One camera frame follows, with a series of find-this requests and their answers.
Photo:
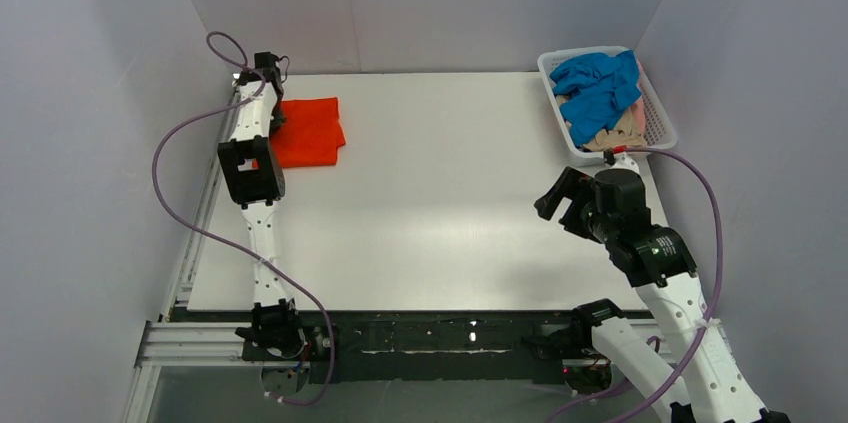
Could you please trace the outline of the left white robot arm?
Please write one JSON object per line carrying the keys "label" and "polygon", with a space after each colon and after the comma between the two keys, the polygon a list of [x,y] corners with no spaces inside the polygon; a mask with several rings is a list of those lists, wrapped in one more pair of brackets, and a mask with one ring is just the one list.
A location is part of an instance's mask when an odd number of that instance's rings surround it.
{"label": "left white robot arm", "polygon": [[295,359],[307,345],[290,286],[274,272],[279,245],[274,220],[285,195],[285,181],[271,137],[281,129],[284,58],[272,52],[254,55],[255,72],[243,71],[236,96],[250,101],[234,117],[231,135],[217,156],[231,200],[243,217],[249,249],[260,259],[253,270],[251,323],[236,334],[247,343],[283,359]]}

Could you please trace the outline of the orange t shirt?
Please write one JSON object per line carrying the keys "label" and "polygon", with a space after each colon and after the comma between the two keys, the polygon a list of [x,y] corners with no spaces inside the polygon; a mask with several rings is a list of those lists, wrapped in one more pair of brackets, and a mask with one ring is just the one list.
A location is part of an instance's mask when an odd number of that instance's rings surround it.
{"label": "orange t shirt", "polygon": [[270,136],[271,154],[282,169],[335,166],[346,145],[337,97],[284,100],[286,122]]}

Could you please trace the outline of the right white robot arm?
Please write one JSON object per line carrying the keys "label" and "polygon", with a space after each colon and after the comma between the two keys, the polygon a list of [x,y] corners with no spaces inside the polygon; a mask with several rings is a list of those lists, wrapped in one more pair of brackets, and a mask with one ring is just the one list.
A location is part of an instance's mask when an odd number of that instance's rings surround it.
{"label": "right white robot arm", "polygon": [[612,264],[654,317],[675,362],[641,339],[609,299],[575,308],[578,335],[606,357],[665,422],[786,422],[742,375],[721,331],[708,317],[696,264],[682,237],[653,223],[641,176],[612,168],[589,176],[568,167],[534,204],[549,220],[570,202],[559,223],[601,244]]}

